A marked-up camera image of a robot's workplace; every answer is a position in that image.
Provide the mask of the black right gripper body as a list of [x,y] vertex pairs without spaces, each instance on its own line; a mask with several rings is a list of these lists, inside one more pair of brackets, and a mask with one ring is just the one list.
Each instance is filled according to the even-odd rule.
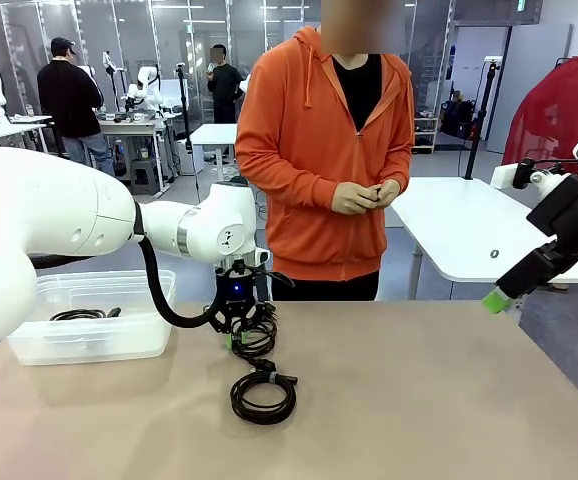
[[562,257],[578,257],[578,177],[568,176],[527,215]]

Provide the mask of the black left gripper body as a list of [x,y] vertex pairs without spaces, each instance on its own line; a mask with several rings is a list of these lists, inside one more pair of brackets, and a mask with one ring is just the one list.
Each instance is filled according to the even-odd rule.
[[255,277],[252,273],[218,275],[216,287],[219,312],[226,323],[245,318],[256,304]]

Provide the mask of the person's right hand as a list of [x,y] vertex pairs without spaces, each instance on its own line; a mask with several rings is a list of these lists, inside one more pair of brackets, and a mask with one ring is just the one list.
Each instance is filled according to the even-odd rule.
[[342,215],[358,215],[374,209],[378,194],[374,189],[353,182],[341,182],[336,186],[331,210]]

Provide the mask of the person's left hand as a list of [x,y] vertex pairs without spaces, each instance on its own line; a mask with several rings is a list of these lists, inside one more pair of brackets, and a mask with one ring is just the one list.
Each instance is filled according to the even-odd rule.
[[385,209],[400,195],[401,186],[397,180],[388,179],[377,186],[377,207]]

